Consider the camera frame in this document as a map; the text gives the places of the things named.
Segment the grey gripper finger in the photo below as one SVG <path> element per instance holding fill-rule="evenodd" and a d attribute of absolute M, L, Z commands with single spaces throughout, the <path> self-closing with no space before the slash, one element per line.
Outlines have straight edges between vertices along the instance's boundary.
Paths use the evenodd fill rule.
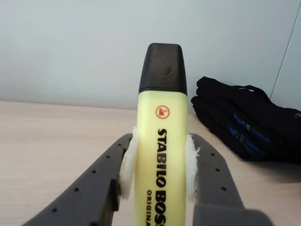
<path fill-rule="evenodd" d="M 271 226 L 266 214 L 244 206 L 224 157 L 201 136 L 192 133 L 188 139 L 191 166 L 197 166 L 192 224 Z"/>
<path fill-rule="evenodd" d="M 63 193 L 26 226 L 110 226 L 121 197 L 129 192 L 120 189 L 122 162 L 137 143 L 133 129 L 113 143 Z"/>

